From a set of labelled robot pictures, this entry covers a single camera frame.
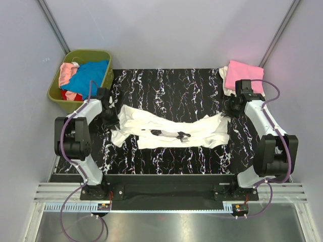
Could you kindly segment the white printed t shirt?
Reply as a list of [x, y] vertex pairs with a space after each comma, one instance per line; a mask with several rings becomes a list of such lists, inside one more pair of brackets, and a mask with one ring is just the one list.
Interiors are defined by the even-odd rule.
[[229, 141], [229, 117], [220, 112], [204, 116], [193, 123], [176, 123], [148, 111], [123, 105], [118, 115], [120, 127], [112, 131], [111, 141], [121, 147], [125, 140], [138, 137], [139, 149], [155, 148], [214, 148]]

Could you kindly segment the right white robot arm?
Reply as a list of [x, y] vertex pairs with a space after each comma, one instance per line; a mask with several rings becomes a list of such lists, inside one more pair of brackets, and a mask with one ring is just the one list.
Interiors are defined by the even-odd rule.
[[280, 97], [280, 91], [276, 97], [265, 99], [262, 94], [254, 93], [253, 82], [248, 79], [236, 81], [235, 94], [223, 109], [223, 115], [230, 118], [246, 115], [260, 138], [252, 165], [238, 173], [236, 183], [229, 187], [229, 194], [235, 200], [242, 199], [247, 189], [261, 183], [285, 183], [294, 171], [298, 150], [298, 138], [284, 131], [267, 108], [268, 103]]

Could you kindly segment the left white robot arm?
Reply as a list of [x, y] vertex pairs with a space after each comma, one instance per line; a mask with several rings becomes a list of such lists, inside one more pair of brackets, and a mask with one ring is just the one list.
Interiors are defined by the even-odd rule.
[[91, 193], [99, 200], [108, 196], [109, 187], [104, 184], [103, 173], [91, 156], [89, 125], [96, 117], [100, 117], [107, 128], [120, 128], [118, 111], [113, 100], [109, 89], [98, 88], [96, 95], [89, 96], [70, 115], [55, 119], [55, 154], [76, 168], [84, 184], [92, 187]]

